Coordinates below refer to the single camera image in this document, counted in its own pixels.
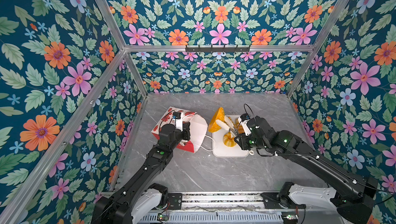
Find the yellow slice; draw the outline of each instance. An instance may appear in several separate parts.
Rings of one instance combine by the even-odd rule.
[[[217,109],[217,112],[210,121],[209,126],[207,128],[209,132],[213,133],[221,129],[221,127],[216,123],[216,119],[224,122],[224,109],[222,107]]]

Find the pink flower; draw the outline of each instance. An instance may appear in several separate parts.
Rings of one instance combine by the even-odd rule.
[[[326,80],[327,82],[330,81],[330,77],[334,75],[333,72],[331,72],[331,70],[333,69],[333,66],[330,66],[327,68],[327,66],[324,67],[324,71],[322,71],[322,73],[320,73],[321,76],[323,76],[322,81]]]
[[[136,32],[136,27],[132,24],[129,24],[129,29],[124,31],[124,34],[128,37],[131,37],[129,39],[130,44],[137,44],[142,46],[144,45],[143,42],[149,42],[150,40],[147,37],[144,37],[143,35],[145,34],[145,30],[143,28],[139,28]]]
[[[235,60],[233,63],[231,63],[231,68],[233,68],[233,69],[240,68],[241,67],[240,64],[241,64],[241,62],[237,62]]]
[[[357,131],[357,129],[354,128],[355,122],[350,123],[348,120],[346,122],[347,122],[346,124],[343,124],[343,127],[345,128],[344,132],[345,133],[349,132],[349,135],[353,135],[353,132]]]
[[[80,126],[78,127],[78,129],[77,129],[76,132],[74,133],[72,139],[70,139],[70,141],[69,141],[70,144],[73,144],[73,143],[74,143],[74,138],[77,138],[77,139],[80,139],[80,138],[81,138],[81,134],[78,132],[78,131],[81,130],[81,128],[82,128],[82,125],[80,125]]]
[[[372,144],[377,143],[377,138],[380,139],[381,141],[386,140],[385,136],[381,134],[381,131],[385,130],[385,126],[380,124],[377,127],[375,126],[376,122],[374,119],[370,120],[370,126],[366,123],[362,124],[363,129],[367,130],[363,132],[363,137],[370,137],[370,142]]]
[[[84,69],[88,70],[91,70],[91,67],[93,66],[91,59],[86,57],[83,57],[83,60],[80,63],[84,66]]]
[[[201,60],[201,62],[197,62],[197,68],[199,68],[199,69],[203,69],[203,68],[206,68],[206,65],[207,63],[204,63],[204,61],[203,60]]]
[[[110,90],[110,96],[114,99],[117,96],[117,89],[114,88],[114,86],[112,88],[109,88]]]
[[[191,62],[194,61],[194,58],[198,57],[198,55],[195,52],[183,52],[183,54],[185,55],[184,59],[185,60],[190,59]]]
[[[326,151],[326,148],[321,144],[321,145],[319,145],[318,150],[319,150],[320,154],[324,154],[324,152]]]
[[[242,31],[246,31],[247,27],[248,27],[248,25],[244,21],[244,22],[238,23],[238,26],[236,27],[236,29],[239,29],[239,32],[242,32]]]
[[[312,60],[312,64],[313,64],[312,69],[314,69],[315,71],[318,71],[319,67],[322,66],[321,60],[322,60],[322,56],[319,57],[318,55],[316,55],[315,59]]]
[[[267,58],[272,57],[272,52],[260,52],[259,58],[263,58],[264,60],[267,60]]]
[[[389,85],[392,90],[389,91],[389,94],[395,94],[396,93],[396,84],[390,84]]]
[[[315,143],[315,139],[312,137],[315,134],[315,131],[314,130],[309,130],[309,125],[308,124],[305,126],[305,131],[306,131],[307,136],[311,140],[311,142]]]
[[[199,23],[199,21],[197,21],[197,24],[195,24],[194,27],[195,27],[195,31],[200,31],[200,32],[202,32],[202,29],[205,29],[204,23],[203,22]]]
[[[149,39],[155,38],[155,31],[152,31],[151,28],[145,28],[145,35],[148,36]]]
[[[217,25],[217,32],[215,30],[211,30],[209,33],[210,33],[210,35],[215,37],[212,39],[212,41],[210,43],[215,44],[215,43],[219,42],[219,45],[220,45],[221,42],[228,43],[228,39],[226,37],[231,34],[231,31],[230,30],[224,31],[224,24],[220,23]]]
[[[382,186],[388,188],[390,192],[395,192],[396,190],[396,183],[394,182],[394,178],[392,175],[389,174],[388,178],[386,176],[382,176]]]
[[[65,99],[66,95],[70,95],[70,92],[68,91],[70,86],[65,86],[64,82],[61,82],[60,86],[56,85],[55,88],[58,90],[56,92],[56,95],[57,96],[62,95],[62,99]]]
[[[367,63],[362,63],[360,65],[360,73],[354,71],[352,73],[350,73],[350,77],[355,81],[354,83],[352,83],[351,85],[351,89],[358,89],[360,88],[360,91],[363,93],[363,95],[366,95],[369,92],[369,85],[373,87],[379,86],[381,84],[381,82],[379,81],[378,78],[372,77],[373,75],[375,75],[376,73],[378,73],[379,71],[379,65],[375,65],[373,67],[371,67],[369,69],[369,71],[367,71]]]
[[[354,70],[355,68],[356,69],[359,69],[359,64],[362,64],[363,63],[363,61],[362,60],[360,60],[360,57],[358,56],[357,58],[352,58],[352,63],[350,63],[349,64],[349,66],[352,66],[352,70]]]
[[[65,180],[64,182],[63,182],[63,178],[59,179],[58,185],[55,185],[52,187],[53,195],[52,195],[51,199],[54,200],[56,197],[58,197],[59,199],[62,199],[63,192],[69,191],[69,187],[67,186],[68,183],[69,183],[68,179]]]
[[[323,96],[324,98],[326,98],[327,95],[329,95],[329,89],[330,89],[330,88],[327,88],[326,86],[324,86],[322,89],[320,89],[320,91],[322,92],[322,93],[320,94],[320,96]]]
[[[290,30],[286,31],[286,37],[291,38],[293,35],[296,34],[296,30],[297,30],[297,28],[291,27]]]
[[[393,166],[396,163],[396,146],[395,145],[390,146],[390,151],[391,152],[389,152],[388,150],[382,151],[382,153],[386,157],[390,158],[390,159],[387,159],[387,161],[385,162],[385,165],[387,165],[389,167]]]
[[[82,93],[87,94],[91,90],[91,84],[87,81],[91,79],[92,74],[89,72],[84,73],[84,66],[81,63],[77,64],[77,71],[71,66],[68,66],[67,70],[72,77],[65,77],[63,82],[69,86],[74,85],[72,88],[73,96],[77,96],[80,93],[80,89]]]
[[[55,166],[52,167],[51,171],[48,174],[50,178],[52,178],[55,175],[56,168],[58,168],[59,170],[65,169],[65,163],[63,163],[62,161],[64,161],[68,155],[69,155],[68,153],[64,153],[61,155],[61,157],[59,157],[57,163],[55,164]]]
[[[161,68],[167,69],[169,67],[168,61],[162,60],[162,62],[160,64],[161,64]]]
[[[277,62],[276,62],[275,60],[272,60],[272,61],[270,61],[270,62],[268,63],[268,66],[269,66],[270,68],[272,68],[272,67],[276,67],[276,64],[277,64]]]
[[[95,122],[88,123],[88,128],[86,129],[85,132],[89,132],[90,136],[92,136],[92,133],[96,134],[96,128],[97,127],[98,126],[95,124]]]
[[[175,58],[179,58],[177,52],[167,52],[165,55],[166,58],[171,58],[171,60],[175,60]]]
[[[254,54],[256,54],[256,52],[243,52],[241,58],[244,58],[246,62],[249,59],[253,59]]]
[[[290,39],[291,42],[296,42],[297,45],[302,44],[303,42],[305,44],[309,44],[311,42],[311,39],[309,37],[315,35],[318,31],[317,30],[312,30],[312,23],[310,23],[308,26],[305,27],[305,30],[303,30],[301,27],[297,28],[297,36],[294,36],[293,38]]]

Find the table surface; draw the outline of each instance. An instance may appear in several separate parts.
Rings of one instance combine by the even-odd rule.
[[[195,111],[209,123],[219,107],[223,107],[228,115],[245,113],[244,103],[251,107],[255,115],[265,118],[276,131],[289,130],[306,140],[305,130],[284,94],[149,95],[136,139],[127,156],[124,173],[119,179],[121,185],[136,173],[145,161],[146,153],[157,143],[151,130],[168,107]],[[211,150],[211,139],[206,137],[202,146]],[[175,149],[173,159],[154,182],[168,187],[170,192],[280,190],[284,182],[325,187],[319,177],[281,157],[260,157],[255,154],[222,158],[203,149],[194,154]]]

